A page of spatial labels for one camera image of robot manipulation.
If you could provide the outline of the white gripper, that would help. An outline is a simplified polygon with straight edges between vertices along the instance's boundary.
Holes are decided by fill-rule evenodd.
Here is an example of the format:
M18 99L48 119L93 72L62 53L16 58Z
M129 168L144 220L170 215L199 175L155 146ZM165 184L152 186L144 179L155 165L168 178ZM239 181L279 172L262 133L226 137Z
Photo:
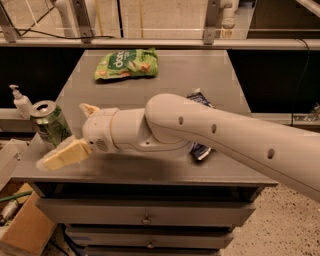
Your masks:
M88 143L75 136L68 137L37 161L36 167L39 170L54 171L83 161L90 156L92 148L101 153L117 153L119 151L113 141L111 131L112 119L119 109L100 109L87 103L81 103L79 107L88 117L82 127L83 137Z

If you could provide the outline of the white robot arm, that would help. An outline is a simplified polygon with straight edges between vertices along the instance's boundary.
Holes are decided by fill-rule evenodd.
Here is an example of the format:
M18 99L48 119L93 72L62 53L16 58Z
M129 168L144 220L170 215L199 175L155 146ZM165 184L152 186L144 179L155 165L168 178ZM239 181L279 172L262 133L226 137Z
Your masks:
M65 139L37 162L38 169L60 169L94 150L176 158L198 143L320 201L319 133L221 111L174 94L156 95L139 109L80 108L87 116L83 137Z

